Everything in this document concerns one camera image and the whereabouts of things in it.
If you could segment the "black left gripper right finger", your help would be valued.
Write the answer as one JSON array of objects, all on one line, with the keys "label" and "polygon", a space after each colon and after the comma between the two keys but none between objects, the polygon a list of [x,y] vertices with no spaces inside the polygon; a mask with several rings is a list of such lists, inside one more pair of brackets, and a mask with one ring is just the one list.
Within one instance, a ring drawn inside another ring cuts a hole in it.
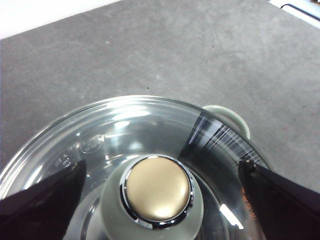
[{"label": "black left gripper right finger", "polygon": [[318,240],[320,194],[250,160],[238,176],[253,213],[268,240]]}]

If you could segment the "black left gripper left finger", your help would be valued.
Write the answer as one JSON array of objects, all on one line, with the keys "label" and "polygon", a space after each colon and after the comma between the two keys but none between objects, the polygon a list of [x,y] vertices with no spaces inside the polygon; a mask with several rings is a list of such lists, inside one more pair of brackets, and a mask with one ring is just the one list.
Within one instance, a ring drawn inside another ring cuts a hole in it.
[{"label": "black left gripper left finger", "polygon": [[61,240],[80,202],[86,163],[76,164],[0,201],[2,240]]}]

